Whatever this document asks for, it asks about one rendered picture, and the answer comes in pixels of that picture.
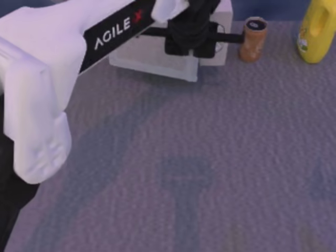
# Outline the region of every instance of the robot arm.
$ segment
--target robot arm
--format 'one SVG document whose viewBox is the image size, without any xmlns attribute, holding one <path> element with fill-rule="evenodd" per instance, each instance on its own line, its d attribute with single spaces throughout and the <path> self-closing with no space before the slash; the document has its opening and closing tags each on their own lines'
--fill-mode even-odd
<svg viewBox="0 0 336 252">
<path fill-rule="evenodd" d="M 14 141 L 19 177 L 38 184 L 65 163 L 71 135 L 64 110 L 78 75 L 188 5 L 185 0 L 69 0 L 22 7 L 0 19 L 4 133 Z"/>
</svg>

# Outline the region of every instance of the background wall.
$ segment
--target background wall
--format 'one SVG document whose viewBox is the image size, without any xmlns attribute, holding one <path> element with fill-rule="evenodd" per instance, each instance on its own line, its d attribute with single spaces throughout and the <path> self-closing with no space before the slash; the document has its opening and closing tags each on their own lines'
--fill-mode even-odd
<svg viewBox="0 0 336 252">
<path fill-rule="evenodd" d="M 310 0 L 232 0 L 232 5 L 235 20 L 244 20 L 250 16 L 262 16 L 267 20 L 300 20 L 309 2 Z M 39 7 L 50 4 L 50 0 L 0 0 L 0 17 L 21 6 Z"/>
</svg>

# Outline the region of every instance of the white box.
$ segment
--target white box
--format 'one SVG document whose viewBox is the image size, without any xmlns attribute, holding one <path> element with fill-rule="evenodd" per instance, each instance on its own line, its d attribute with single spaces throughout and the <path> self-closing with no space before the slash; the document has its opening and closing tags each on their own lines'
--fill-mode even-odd
<svg viewBox="0 0 336 252">
<path fill-rule="evenodd" d="M 224 27 L 225 33 L 231 30 L 233 10 L 230 0 L 222 0 L 211 20 Z M 154 24 L 153 27 L 166 27 L 167 24 Z M 109 55 L 110 65 L 136 71 L 197 81 L 201 66 L 223 66 L 226 61 L 227 43 L 218 43 L 218 53 L 213 59 L 198 59 L 193 56 L 172 56 L 164 52 L 162 37 L 140 36 L 132 38 Z"/>
</svg>

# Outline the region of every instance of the bottle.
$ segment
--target bottle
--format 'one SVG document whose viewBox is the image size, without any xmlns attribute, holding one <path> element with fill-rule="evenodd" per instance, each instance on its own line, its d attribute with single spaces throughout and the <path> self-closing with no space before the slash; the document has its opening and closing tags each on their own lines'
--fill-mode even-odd
<svg viewBox="0 0 336 252">
<path fill-rule="evenodd" d="M 255 62 L 260 58 L 267 33 L 267 22 L 261 17 L 250 17 L 244 25 L 244 43 L 239 49 L 239 57 L 245 62 Z"/>
<path fill-rule="evenodd" d="M 311 0 L 297 40 L 301 57 L 319 63 L 327 54 L 336 31 L 336 0 Z"/>
</svg>

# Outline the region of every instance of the yellow bottle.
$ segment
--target yellow bottle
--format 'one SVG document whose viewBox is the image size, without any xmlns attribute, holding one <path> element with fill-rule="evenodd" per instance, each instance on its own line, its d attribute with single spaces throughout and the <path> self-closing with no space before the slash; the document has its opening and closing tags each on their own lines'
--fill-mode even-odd
<svg viewBox="0 0 336 252">
<path fill-rule="evenodd" d="M 336 0 L 312 0 L 297 41 L 301 57 L 318 63 L 327 54 L 336 31 Z"/>
</svg>

